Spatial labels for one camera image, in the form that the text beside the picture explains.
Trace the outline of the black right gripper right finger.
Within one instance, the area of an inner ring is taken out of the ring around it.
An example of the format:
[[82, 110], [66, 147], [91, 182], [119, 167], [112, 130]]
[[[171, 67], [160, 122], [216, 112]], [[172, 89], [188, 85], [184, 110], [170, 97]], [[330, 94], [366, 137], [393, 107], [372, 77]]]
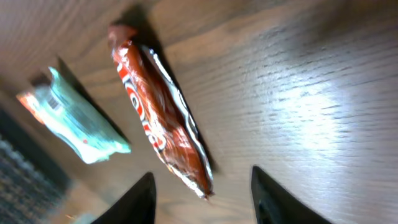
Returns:
[[252, 167], [251, 194], [258, 224], [331, 224], [259, 166]]

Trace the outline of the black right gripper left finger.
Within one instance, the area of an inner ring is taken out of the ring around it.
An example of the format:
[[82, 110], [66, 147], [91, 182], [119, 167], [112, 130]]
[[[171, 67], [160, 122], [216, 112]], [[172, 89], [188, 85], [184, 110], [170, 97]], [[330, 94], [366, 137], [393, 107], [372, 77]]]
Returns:
[[91, 224], [154, 224], [156, 203], [154, 175], [147, 172]]

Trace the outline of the orange chocolate bar wrapper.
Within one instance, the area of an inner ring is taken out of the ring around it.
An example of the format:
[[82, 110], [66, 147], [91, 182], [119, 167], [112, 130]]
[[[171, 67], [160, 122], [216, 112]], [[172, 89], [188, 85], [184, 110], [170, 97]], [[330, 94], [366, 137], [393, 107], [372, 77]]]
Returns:
[[214, 194], [213, 174], [196, 124], [159, 55], [135, 42], [136, 33], [122, 24], [109, 27], [116, 70], [159, 159], [200, 198], [208, 199]]

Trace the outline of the teal snack packet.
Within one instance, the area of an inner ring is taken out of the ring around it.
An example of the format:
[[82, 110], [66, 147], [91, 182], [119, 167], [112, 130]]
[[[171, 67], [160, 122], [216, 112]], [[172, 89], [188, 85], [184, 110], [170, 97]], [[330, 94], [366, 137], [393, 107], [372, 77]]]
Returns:
[[81, 96], [59, 71], [49, 67], [52, 81], [16, 95], [37, 121], [68, 144], [86, 164], [107, 161], [114, 153], [129, 154], [129, 143]]

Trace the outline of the dark grey plastic basket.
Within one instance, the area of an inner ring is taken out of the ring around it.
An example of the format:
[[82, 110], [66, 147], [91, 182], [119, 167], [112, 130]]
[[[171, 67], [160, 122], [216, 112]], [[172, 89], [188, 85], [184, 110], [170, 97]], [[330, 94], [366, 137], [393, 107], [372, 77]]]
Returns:
[[50, 223], [70, 178], [1, 110], [1, 223]]

